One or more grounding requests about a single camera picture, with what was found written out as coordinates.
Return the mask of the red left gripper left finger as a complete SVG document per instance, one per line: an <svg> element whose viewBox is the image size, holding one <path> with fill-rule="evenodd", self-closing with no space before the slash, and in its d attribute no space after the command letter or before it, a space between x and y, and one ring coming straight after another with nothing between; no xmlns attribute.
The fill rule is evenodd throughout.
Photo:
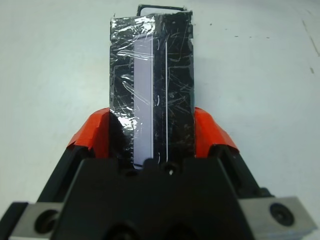
<svg viewBox="0 0 320 240"><path fill-rule="evenodd" d="M63 202L82 160L109 156L109 119L109 108L95 111L88 117L67 144L38 202Z"/></svg>

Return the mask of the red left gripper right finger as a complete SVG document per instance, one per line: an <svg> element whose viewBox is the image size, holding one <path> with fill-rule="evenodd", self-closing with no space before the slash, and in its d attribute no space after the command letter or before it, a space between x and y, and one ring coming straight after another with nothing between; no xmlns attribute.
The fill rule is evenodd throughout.
<svg viewBox="0 0 320 240"><path fill-rule="evenodd" d="M195 115L195 156L218 158L240 199L268 198L272 194L260 187L228 133L205 110L197 107Z"/></svg>

